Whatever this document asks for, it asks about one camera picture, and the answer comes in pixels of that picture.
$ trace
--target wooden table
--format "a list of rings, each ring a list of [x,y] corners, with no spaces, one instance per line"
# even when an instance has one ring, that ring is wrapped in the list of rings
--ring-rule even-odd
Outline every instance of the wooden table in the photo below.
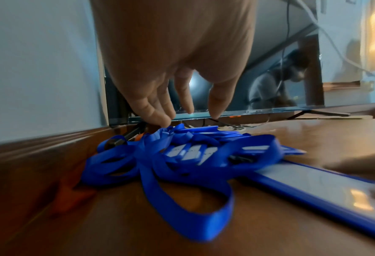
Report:
[[[308,151],[290,160],[321,167],[375,153],[375,120],[280,121],[251,129]],[[231,181],[236,201],[225,230],[210,243],[177,234],[147,202],[139,181],[102,190],[58,218],[41,214],[0,255],[375,255],[375,240],[275,195]],[[183,207],[217,209],[223,198],[198,188],[162,184]]]

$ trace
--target pile of lanyards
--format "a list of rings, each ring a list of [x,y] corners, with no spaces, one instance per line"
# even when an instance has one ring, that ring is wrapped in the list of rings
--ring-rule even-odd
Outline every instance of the pile of lanyards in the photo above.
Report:
[[[228,180],[238,177],[251,180],[256,170],[279,162],[284,155],[272,135],[219,131],[217,126],[186,129],[181,124],[108,150],[106,143],[103,141],[98,154],[87,160],[82,182],[101,187],[121,185],[140,177],[148,201],[162,218],[177,232],[196,241],[215,238],[231,219],[234,195]],[[243,148],[257,146],[264,146],[265,150],[254,153],[255,161],[231,161],[231,156]],[[210,156],[205,154],[209,149]],[[118,175],[121,170],[129,171]],[[158,180],[211,189],[225,195],[227,202],[212,213],[189,212],[161,189]]]

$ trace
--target brown tabletop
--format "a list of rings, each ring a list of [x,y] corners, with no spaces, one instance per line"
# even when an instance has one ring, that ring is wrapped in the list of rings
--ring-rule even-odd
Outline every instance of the brown tabletop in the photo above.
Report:
[[[251,129],[274,134],[283,145],[306,150],[295,162],[321,167],[375,153],[375,120],[281,121]],[[196,212],[220,207],[208,191],[162,183],[180,205]],[[139,181],[105,189],[58,218],[41,214],[0,255],[375,255],[375,240],[321,215],[231,181],[234,214],[209,243],[176,233],[147,202]]]

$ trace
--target blue ribbon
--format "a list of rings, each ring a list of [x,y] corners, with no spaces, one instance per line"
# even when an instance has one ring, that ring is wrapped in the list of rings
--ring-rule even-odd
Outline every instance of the blue ribbon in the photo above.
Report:
[[[254,171],[275,164],[283,157],[281,146],[272,135],[248,136],[236,132],[219,132],[217,127],[169,127],[152,135],[144,135],[139,142],[127,142],[127,145],[104,150],[107,141],[99,145],[99,154],[87,160],[82,182],[90,186],[107,186],[140,177],[148,201],[162,218],[180,234],[196,241],[212,240],[230,221],[234,196],[227,182],[229,179],[251,176]],[[217,146],[218,151],[200,166],[194,161],[193,164],[178,165],[176,169],[171,169],[168,165],[175,167],[178,160],[164,155],[162,151],[171,144],[186,143]],[[228,160],[230,155],[243,147],[264,145],[269,148],[254,163],[234,165]],[[227,202],[221,209],[209,214],[189,212],[161,189],[157,178],[217,191],[227,198]]]

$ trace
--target black tv leg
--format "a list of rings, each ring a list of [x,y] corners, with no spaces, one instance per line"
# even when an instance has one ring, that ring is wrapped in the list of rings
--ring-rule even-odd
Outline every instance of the black tv leg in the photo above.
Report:
[[[323,116],[350,116],[349,113],[336,113],[336,112],[325,112],[325,111],[318,111],[318,110],[303,110],[300,113],[297,113],[294,116],[289,117],[287,120],[293,120],[302,116],[304,114],[316,114],[316,115],[323,115]]]

